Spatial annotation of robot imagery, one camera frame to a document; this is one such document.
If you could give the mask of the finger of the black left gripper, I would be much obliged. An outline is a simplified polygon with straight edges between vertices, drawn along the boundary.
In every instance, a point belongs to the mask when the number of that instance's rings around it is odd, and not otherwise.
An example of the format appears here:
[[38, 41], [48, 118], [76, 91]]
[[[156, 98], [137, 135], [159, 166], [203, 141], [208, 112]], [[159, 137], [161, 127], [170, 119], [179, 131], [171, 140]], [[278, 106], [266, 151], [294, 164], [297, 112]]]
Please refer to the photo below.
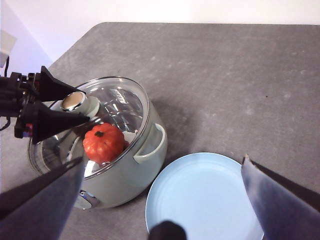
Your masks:
[[31, 111], [32, 143], [35, 145], [58, 133], [87, 123], [90, 118], [81, 113], [51, 110], [42, 102], [36, 102]]
[[42, 66], [40, 70], [38, 92], [39, 100], [41, 102], [63, 100], [68, 95], [75, 92], [85, 93], [84, 91], [55, 78], [45, 66]]

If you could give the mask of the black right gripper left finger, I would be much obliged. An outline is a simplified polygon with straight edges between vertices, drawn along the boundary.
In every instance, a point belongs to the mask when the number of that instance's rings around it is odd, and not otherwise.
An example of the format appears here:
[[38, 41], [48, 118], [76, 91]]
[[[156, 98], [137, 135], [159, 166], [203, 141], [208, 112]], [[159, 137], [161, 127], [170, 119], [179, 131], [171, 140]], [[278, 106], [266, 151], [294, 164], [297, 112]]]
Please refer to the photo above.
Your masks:
[[83, 160], [77, 157], [0, 195], [2, 240], [57, 240], [80, 193]]

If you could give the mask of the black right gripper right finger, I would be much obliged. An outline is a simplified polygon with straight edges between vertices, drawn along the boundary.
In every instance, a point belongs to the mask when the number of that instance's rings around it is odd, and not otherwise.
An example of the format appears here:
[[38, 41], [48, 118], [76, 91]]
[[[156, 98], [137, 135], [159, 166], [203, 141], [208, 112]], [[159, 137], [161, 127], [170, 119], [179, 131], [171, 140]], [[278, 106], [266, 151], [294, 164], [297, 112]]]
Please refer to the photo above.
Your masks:
[[268, 240], [318, 240], [320, 195], [245, 155], [241, 176]]

